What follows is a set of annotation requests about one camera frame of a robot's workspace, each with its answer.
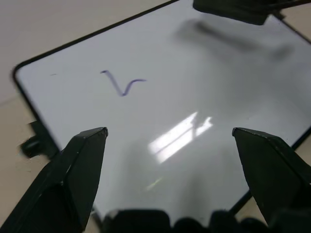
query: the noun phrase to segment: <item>whiteboard frame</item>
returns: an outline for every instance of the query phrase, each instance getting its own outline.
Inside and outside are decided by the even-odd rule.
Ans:
[[[16,65],[16,66],[14,67],[14,69],[12,70],[11,77],[12,77],[12,79],[13,79],[14,84],[17,86],[18,90],[20,91],[22,97],[25,99],[26,104],[28,105],[28,107],[29,107],[30,110],[32,111],[32,113],[33,113],[35,119],[36,119],[38,122],[40,122],[40,123],[46,128],[46,126],[44,125],[43,121],[41,120],[41,118],[40,118],[40,116],[39,116],[39,114],[38,114],[38,111],[36,110],[35,106],[32,105],[32,103],[31,103],[31,101],[30,101],[30,98],[29,98],[29,96],[28,96],[26,90],[24,90],[23,87],[22,87],[22,85],[21,85],[21,83],[18,82],[18,79],[17,79],[17,72],[18,72],[19,69],[21,69],[22,67],[24,67],[24,66],[26,66],[26,65],[29,65],[29,64],[32,63],[32,62],[38,61],[38,60],[40,60],[40,59],[42,59],[42,58],[45,58],[45,57],[47,57],[47,56],[49,56],[49,55],[52,55],[52,54],[54,54],[54,53],[56,53],[56,52],[59,52],[59,51],[61,51],[61,50],[63,50],[63,49],[66,49],[66,48],[68,48],[68,47],[70,47],[70,46],[72,46],[72,45],[75,45],[75,44],[77,44],[77,43],[80,43],[80,42],[82,42],[82,41],[84,41],[84,40],[87,40],[87,39],[89,39],[89,38],[91,38],[91,37],[93,37],[93,36],[96,36],[96,35],[98,35],[98,34],[104,33],[104,32],[106,32],[106,31],[108,31],[108,30],[110,30],[110,29],[112,29],[112,28],[118,27],[118,26],[120,26],[120,25],[122,25],[122,24],[124,24],[124,23],[127,23],[127,22],[129,22],[129,21],[131,21],[131,20],[134,20],[134,19],[136,19],[136,18],[139,18],[139,17],[141,17],[141,16],[143,16],[143,15],[146,15],[146,14],[148,14],[148,13],[150,13],[150,12],[156,11],[156,10],[162,8],[162,7],[168,6],[168,5],[170,5],[170,4],[174,3],[174,2],[177,2],[177,1],[179,1],[179,0],[170,0],[170,1],[168,1],[168,2],[166,2],[166,3],[163,3],[163,4],[159,5],[159,6],[156,6],[156,7],[154,7],[154,8],[149,9],[149,10],[143,11],[143,12],[137,14],[137,15],[134,15],[134,16],[132,16],[132,17],[126,18],[126,19],[124,19],[124,20],[122,20],[122,21],[120,21],[120,22],[114,23],[114,24],[112,24],[112,25],[110,25],[110,26],[108,26],[108,27],[99,29],[99,30],[97,30],[97,31],[95,31],[95,32],[93,32],[93,33],[91,33],[91,34],[85,35],[85,36],[83,36],[83,37],[81,37],[81,38],[78,38],[78,39],[76,39],[76,40],[73,40],[73,41],[71,41],[71,42],[68,42],[68,43],[66,43],[66,44],[63,44],[63,45],[61,45],[61,46],[59,46],[59,47],[57,47],[57,48],[55,48],[55,49],[52,49],[52,50],[50,50],[50,51],[47,51],[47,52],[45,52],[45,53],[43,53],[43,54],[40,54],[40,55],[35,56],[35,57],[33,57],[33,58],[30,58],[30,59],[28,59],[28,60],[26,60],[26,61],[24,61],[24,62],[21,62],[21,63],[19,63],[18,65]],[[275,14],[274,17],[275,17],[276,19],[278,19],[278,20],[279,20],[282,24],[284,24],[286,27],[288,27],[291,31],[293,31],[295,34],[297,34],[298,36],[300,36],[302,39],[304,39],[307,43],[309,43],[309,44],[311,45],[311,40],[309,40],[308,38],[306,38],[303,34],[301,34],[300,32],[298,32],[294,27],[292,27],[291,25],[289,25],[287,22],[285,22],[285,21],[283,20],[285,16],[283,16],[283,15],[280,13],[280,14]],[[48,137],[49,137],[50,140],[53,142],[54,146],[55,146],[56,148],[58,148],[58,146],[57,146],[57,144],[55,143],[54,139],[51,137],[50,132],[49,132],[48,130],[47,130],[47,132],[49,133]],[[310,134],[311,134],[311,126],[310,126],[310,127],[301,135],[301,137],[298,138],[298,140],[291,146],[292,149],[293,149],[293,150],[296,150],[296,149],[306,140],[306,138],[307,138]],[[236,214],[236,213],[251,199],[251,198],[252,198],[252,194],[251,194],[250,191],[248,190],[247,193],[246,193],[245,195],[243,195],[243,196],[240,198],[240,200],[239,200],[229,211],[230,211],[232,214],[235,215],[235,214]],[[97,224],[100,224],[100,218],[99,218],[99,216],[98,216],[97,213],[95,214],[95,220],[96,220]]]

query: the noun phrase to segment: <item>check mark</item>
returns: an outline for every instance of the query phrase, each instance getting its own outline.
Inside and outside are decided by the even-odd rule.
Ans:
[[[103,70],[101,72],[101,74],[105,74],[107,75],[107,77],[110,79],[110,81],[112,82],[112,85],[114,86],[115,90],[117,91],[118,95],[121,96],[121,97],[124,97],[124,96],[127,96],[130,89],[131,89],[131,86],[133,83],[135,82],[145,82],[146,80],[145,79],[134,79],[132,81],[130,81],[128,83],[128,85],[126,86],[126,89],[124,92],[121,91],[116,79],[113,77],[113,75],[108,71],[108,70]]]

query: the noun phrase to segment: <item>white surface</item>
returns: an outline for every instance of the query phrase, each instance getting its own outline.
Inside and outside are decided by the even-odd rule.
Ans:
[[[23,67],[18,79],[63,148],[107,126],[96,208],[161,208],[207,223],[247,191],[233,127],[294,143],[311,125],[309,44],[201,14],[181,0]],[[121,89],[117,95],[102,70]]]
[[[1,0],[0,103],[16,96],[12,68],[166,0]]]

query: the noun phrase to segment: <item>whiteboard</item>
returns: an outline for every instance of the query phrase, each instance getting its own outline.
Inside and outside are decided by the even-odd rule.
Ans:
[[[203,224],[248,190],[234,127],[293,144],[311,125],[311,48],[180,0],[25,62],[16,80],[63,149],[107,127],[95,207],[164,209]]]

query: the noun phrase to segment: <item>handwritten mark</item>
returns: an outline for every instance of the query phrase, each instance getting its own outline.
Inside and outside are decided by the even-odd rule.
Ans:
[[[116,89],[117,93],[119,94],[119,96],[124,97],[127,96],[127,94],[129,93],[131,86],[133,83],[135,82],[145,82],[145,79],[134,79],[132,81],[129,82],[129,84],[126,86],[126,89],[124,92],[121,91],[117,81],[115,80],[115,78],[113,77],[113,75],[108,71],[108,70],[103,70],[101,72],[101,74],[105,74],[107,75],[107,77],[110,79],[110,81],[112,82],[112,85],[114,86],[114,88]]]

